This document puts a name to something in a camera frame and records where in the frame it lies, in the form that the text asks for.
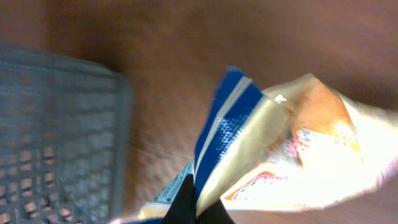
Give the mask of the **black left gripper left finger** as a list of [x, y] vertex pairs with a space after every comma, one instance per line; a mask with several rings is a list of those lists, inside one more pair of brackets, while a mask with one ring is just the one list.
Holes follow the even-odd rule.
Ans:
[[161, 224], [195, 224], [195, 190], [193, 174], [185, 177]]

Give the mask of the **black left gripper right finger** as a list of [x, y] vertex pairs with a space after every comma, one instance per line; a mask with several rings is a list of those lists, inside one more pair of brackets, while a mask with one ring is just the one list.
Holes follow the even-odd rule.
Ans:
[[197, 218], [198, 224], [235, 224], [219, 199]]

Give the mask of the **yellow snack bag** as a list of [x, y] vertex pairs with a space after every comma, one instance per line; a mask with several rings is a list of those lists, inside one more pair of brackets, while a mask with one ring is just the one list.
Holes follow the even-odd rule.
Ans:
[[231, 67], [194, 160], [129, 223], [161, 223], [189, 174], [195, 223], [219, 199], [228, 214], [329, 208], [397, 174], [397, 113], [353, 101], [312, 74], [259, 90]]

